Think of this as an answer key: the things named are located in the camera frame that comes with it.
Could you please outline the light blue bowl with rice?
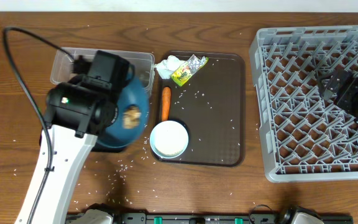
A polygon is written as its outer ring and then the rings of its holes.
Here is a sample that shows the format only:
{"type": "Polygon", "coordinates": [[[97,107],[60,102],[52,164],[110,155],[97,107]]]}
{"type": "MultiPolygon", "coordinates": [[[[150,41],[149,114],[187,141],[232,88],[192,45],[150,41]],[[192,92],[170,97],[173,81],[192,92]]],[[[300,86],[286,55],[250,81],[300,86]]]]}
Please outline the light blue bowl with rice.
{"type": "Polygon", "coordinates": [[[176,121],[163,121],[150,134],[152,151],[162,159],[173,159],[184,153],[189,143],[186,128],[176,121]]]}

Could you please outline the white napkin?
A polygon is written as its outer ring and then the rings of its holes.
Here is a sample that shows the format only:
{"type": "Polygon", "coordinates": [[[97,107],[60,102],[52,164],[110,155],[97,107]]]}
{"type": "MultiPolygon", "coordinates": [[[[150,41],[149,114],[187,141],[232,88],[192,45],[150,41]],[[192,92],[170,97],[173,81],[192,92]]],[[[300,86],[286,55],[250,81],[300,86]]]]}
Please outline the white napkin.
{"type": "Polygon", "coordinates": [[[157,70],[161,79],[167,80],[170,79],[171,74],[183,63],[185,63],[184,60],[180,60],[174,55],[169,55],[167,59],[155,64],[154,68],[157,70]]]}

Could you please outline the orange carrot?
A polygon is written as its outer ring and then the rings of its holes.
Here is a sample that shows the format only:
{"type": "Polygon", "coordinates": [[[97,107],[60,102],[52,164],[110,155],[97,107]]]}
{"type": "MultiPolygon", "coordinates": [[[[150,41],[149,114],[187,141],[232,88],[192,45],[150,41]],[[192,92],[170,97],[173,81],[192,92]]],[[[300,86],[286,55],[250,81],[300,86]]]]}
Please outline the orange carrot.
{"type": "Polygon", "coordinates": [[[162,91],[162,121],[167,121],[170,113],[172,91],[169,86],[162,91]]]}

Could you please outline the brown food scrap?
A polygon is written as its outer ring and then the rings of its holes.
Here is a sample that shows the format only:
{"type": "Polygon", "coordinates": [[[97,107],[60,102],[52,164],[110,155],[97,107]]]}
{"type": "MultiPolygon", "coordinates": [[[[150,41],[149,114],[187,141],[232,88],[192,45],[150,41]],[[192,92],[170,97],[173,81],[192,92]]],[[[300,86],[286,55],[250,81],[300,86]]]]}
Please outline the brown food scrap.
{"type": "Polygon", "coordinates": [[[138,127],[140,123],[140,117],[142,113],[138,106],[131,105],[129,106],[123,116],[123,127],[124,129],[134,129],[138,127]]]}

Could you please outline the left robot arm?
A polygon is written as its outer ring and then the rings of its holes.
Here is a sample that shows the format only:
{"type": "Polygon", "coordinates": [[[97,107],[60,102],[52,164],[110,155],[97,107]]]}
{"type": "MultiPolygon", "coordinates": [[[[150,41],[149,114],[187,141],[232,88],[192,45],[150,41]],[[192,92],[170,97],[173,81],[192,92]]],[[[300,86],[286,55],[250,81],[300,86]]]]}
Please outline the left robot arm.
{"type": "Polygon", "coordinates": [[[79,56],[74,77],[47,95],[40,154],[17,223],[62,223],[80,170],[100,134],[117,123],[122,91],[135,67],[99,50],[89,61],[79,56]]]}

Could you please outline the yellow green snack wrapper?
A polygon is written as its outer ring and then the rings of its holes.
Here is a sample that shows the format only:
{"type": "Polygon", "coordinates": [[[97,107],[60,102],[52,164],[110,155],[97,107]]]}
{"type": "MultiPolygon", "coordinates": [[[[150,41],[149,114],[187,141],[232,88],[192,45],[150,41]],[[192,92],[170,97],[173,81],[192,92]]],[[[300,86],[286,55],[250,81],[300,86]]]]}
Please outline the yellow green snack wrapper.
{"type": "Polygon", "coordinates": [[[183,86],[198,70],[207,64],[208,60],[208,57],[202,56],[199,58],[193,54],[170,75],[170,78],[178,86],[183,86]]]}

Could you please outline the dark blue plate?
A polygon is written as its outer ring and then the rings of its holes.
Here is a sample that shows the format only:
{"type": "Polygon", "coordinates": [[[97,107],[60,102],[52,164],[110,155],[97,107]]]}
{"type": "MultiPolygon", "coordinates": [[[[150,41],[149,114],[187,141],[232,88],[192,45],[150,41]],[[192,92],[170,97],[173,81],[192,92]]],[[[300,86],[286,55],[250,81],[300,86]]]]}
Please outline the dark blue plate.
{"type": "Polygon", "coordinates": [[[117,118],[112,125],[108,126],[98,136],[96,141],[98,147],[106,150],[115,150],[132,144],[143,133],[148,120],[146,114],[149,111],[149,96],[145,92],[139,78],[135,76],[135,66],[132,64],[126,65],[125,69],[122,77],[129,84],[122,89],[117,100],[117,118]],[[140,123],[134,129],[124,129],[124,112],[131,105],[139,107],[142,113],[140,123]]]}

